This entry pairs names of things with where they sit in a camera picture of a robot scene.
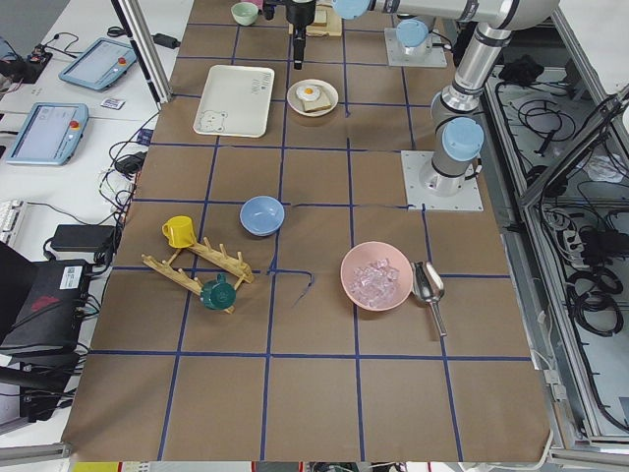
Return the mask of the far teach pendant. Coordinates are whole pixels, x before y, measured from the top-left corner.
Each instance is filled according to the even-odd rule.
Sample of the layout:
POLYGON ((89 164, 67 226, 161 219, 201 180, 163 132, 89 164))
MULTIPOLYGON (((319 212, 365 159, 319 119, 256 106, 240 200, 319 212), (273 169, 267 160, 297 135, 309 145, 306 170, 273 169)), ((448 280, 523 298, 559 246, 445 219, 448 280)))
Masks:
POLYGON ((134 49, 111 38, 99 38, 58 75, 79 87, 103 90, 112 86, 137 62, 134 49))

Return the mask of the wooden cutting board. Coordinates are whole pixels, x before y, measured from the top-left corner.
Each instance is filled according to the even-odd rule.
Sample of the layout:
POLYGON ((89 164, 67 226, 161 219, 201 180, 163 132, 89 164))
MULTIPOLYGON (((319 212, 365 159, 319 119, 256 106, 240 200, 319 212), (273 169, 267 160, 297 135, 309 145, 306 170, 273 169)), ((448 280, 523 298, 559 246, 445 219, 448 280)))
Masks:
POLYGON ((322 37, 322 36, 330 36, 330 37, 340 37, 342 35, 342 20, 335 13, 331 6, 323 5, 317 6, 316 8, 326 8, 327 9, 327 25, 318 28, 314 27, 313 24, 307 26, 307 36, 314 37, 322 37))

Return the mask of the black power adapter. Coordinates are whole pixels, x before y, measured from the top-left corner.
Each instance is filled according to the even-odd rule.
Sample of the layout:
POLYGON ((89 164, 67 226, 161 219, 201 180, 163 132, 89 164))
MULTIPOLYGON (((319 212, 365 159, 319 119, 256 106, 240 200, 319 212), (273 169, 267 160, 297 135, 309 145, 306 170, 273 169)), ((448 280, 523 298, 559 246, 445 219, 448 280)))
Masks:
POLYGON ((169 49, 176 49, 181 45, 179 39, 164 33, 155 33, 152 38, 155 44, 169 49))

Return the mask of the bread slice on plate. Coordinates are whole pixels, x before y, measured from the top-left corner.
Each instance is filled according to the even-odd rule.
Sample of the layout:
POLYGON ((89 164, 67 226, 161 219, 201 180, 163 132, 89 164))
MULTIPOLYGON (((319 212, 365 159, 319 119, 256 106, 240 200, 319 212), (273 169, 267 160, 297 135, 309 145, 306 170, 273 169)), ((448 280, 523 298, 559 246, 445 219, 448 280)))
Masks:
POLYGON ((321 92, 320 98, 313 102, 304 102, 303 109, 306 113, 315 113, 318 111, 323 111, 331 108, 331 102, 327 95, 324 92, 321 92))

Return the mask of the teach pendant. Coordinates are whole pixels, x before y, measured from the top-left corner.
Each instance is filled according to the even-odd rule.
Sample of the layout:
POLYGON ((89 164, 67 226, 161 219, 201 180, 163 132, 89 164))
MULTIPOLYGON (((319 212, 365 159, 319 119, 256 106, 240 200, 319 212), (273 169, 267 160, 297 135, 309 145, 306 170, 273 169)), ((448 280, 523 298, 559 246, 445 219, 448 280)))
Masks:
POLYGON ((88 108, 83 103, 35 103, 6 162, 13 165, 64 165, 74 155, 88 118, 88 108))
POLYGON ((112 86, 137 62, 134 49, 111 38, 99 38, 58 75, 79 87, 103 90, 112 86))

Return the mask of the metal scoop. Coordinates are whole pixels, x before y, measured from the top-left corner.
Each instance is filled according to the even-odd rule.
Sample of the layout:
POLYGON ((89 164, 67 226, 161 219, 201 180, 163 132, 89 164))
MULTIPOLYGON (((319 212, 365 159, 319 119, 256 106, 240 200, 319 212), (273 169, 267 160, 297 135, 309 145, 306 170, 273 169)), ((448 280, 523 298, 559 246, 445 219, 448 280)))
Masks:
POLYGON ((429 306, 440 337, 447 335, 438 303, 445 293, 444 284, 430 261, 412 263, 416 299, 429 306))

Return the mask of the cream bear tray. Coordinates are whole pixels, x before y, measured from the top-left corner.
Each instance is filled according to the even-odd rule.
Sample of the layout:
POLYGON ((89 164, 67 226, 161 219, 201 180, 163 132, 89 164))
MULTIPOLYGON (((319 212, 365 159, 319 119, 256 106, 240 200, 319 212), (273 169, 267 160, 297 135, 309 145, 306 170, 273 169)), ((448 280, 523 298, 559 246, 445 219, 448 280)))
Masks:
POLYGON ((193 130, 200 135, 260 138, 266 132, 275 73, 270 68, 209 69, 193 130))

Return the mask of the black laptop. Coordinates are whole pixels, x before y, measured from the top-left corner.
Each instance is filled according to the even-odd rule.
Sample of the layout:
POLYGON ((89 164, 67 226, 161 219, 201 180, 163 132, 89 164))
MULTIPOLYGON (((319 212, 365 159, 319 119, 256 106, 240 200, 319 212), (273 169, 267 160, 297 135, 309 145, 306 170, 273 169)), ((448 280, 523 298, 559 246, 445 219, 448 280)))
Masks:
POLYGON ((45 421, 66 406, 78 372, 79 333, 92 265, 31 262, 1 245, 1 432, 45 421))

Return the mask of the green bowl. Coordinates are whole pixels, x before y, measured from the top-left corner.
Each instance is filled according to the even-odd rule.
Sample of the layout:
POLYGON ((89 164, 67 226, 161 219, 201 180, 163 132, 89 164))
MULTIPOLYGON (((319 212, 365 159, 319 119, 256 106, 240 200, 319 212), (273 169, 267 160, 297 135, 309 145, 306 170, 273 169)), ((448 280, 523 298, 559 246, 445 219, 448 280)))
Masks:
POLYGON ((238 2, 231 7, 231 14, 238 25, 251 26, 257 20, 258 6, 248 1, 238 2))

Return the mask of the near teach pendant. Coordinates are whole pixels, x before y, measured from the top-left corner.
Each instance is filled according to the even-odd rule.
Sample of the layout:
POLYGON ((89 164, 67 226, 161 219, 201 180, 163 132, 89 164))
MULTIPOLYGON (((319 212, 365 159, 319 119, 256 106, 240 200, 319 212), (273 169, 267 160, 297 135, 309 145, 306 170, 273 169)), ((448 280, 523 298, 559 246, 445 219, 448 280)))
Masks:
POLYGON ((6 162, 13 165, 64 165, 74 155, 88 118, 88 108, 83 103, 35 103, 6 162))

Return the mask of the pink bowl with ice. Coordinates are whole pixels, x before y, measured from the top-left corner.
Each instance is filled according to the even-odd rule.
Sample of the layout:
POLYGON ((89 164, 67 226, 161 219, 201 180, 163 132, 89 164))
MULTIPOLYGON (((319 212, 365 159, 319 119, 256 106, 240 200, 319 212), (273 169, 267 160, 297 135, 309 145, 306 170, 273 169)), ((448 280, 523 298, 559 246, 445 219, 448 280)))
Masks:
POLYGON ((387 311, 402 304, 413 288, 413 270, 394 246, 370 241, 352 248, 340 267, 341 284, 360 308, 387 311))

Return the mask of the small white card box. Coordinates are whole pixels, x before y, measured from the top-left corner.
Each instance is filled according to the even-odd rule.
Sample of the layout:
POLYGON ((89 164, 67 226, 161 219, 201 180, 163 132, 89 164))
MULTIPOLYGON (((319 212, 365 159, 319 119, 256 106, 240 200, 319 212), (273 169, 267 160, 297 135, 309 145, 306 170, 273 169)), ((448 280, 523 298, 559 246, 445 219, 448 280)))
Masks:
POLYGON ((116 99, 116 98, 105 98, 100 105, 104 108, 108 108, 108 109, 114 109, 114 110, 119 110, 121 109, 125 104, 125 101, 123 99, 116 99))

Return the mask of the white round plate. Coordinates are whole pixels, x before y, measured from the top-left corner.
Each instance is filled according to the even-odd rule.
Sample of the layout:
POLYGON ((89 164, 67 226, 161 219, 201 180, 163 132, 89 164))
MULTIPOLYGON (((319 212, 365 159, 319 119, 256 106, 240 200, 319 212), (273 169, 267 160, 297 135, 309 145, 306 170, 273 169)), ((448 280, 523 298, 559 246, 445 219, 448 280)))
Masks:
POLYGON ((338 92, 328 82, 306 79, 294 83, 287 91, 287 101, 298 114, 319 117, 331 112, 338 104, 338 92))

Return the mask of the dark green mug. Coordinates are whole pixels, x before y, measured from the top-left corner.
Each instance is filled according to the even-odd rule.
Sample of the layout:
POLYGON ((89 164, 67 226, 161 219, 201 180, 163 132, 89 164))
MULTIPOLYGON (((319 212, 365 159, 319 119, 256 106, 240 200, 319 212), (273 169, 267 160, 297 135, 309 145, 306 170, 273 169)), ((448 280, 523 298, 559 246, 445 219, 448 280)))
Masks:
POLYGON ((224 273, 206 282, 200 290, 200 300, 210 310, 228 310, 236 300, 236 289, 227 282, 224 273))

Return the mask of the bread slice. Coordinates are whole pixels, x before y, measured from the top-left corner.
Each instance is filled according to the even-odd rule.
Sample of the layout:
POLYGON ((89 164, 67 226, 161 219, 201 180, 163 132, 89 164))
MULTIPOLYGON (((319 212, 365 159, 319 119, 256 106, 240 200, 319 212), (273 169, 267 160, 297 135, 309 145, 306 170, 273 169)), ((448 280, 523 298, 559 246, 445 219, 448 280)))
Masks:
POLYGON ((320 98, 313 102, 304 102, 303 109, 306 113, 315 113, 318 111, 323 111, 331 108, 331 102, 327 95, 324 92, 321 92, 320 98))
POLYGON ((326 8, 316 8, 314 13, 314 22, 313 26, 322 28, 327 25, 327 9, 326 8))

